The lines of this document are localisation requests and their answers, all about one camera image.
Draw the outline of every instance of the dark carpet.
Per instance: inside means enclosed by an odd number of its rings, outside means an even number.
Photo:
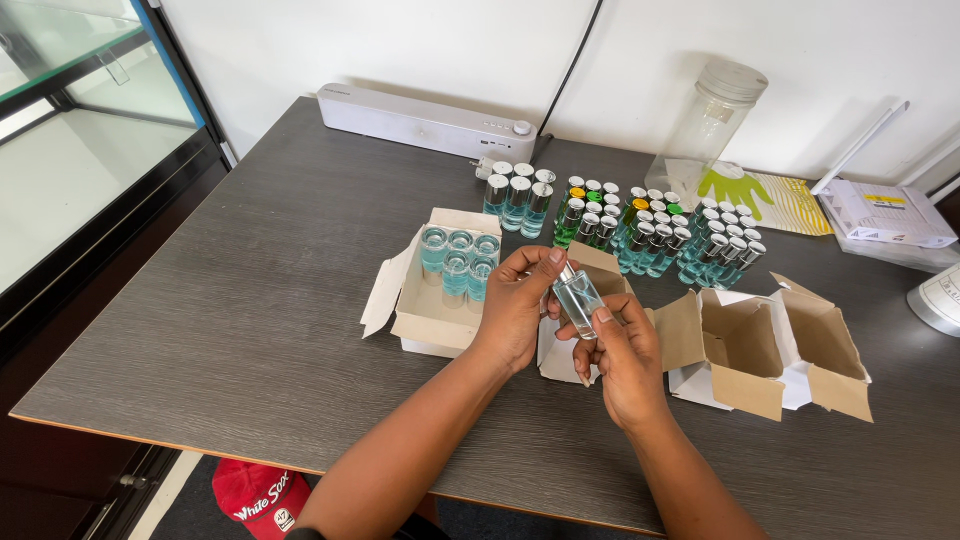
[[[210,481],[219,458],[205,455],[174,500],[151,540],[252,540],[247,530],[224,515],[213,498]],[[311,487],[320,477],[304,475]],[[641,536],[588,525],[553,520],[479,504],[439,499],[440,520],[453,540],[645,540]]]

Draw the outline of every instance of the jar lid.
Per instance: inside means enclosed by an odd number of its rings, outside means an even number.
[[[711,60],[696,86],[733,105],[756,103],[770,83],[762,73],[735,61]]]

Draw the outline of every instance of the wood grain surface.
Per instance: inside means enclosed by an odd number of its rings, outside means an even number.
[[[553,140],[537,165],[626,191],[651,159]],[[402,352],[389,324],[360,339],[381,261],[431,208],[479,211],[482,199],[467,159],[329,130],[300,98],[12,414],[325,471],[446,364]],[[677,421],[775,538],[955,535],[960,340],[904,300],[929,275],[843,254],[830,236],[762,232],[769,255],[736,289],[769,294],[775,270],[841,307],[876,423],[816,405],[777,423],[671,398]],[[507,233],[504,250],[522,243]],[[676,270],[631,284],[647,307],[686,291]],[[663,532],[601,385],[534,366],[496,396],[434,491]]]

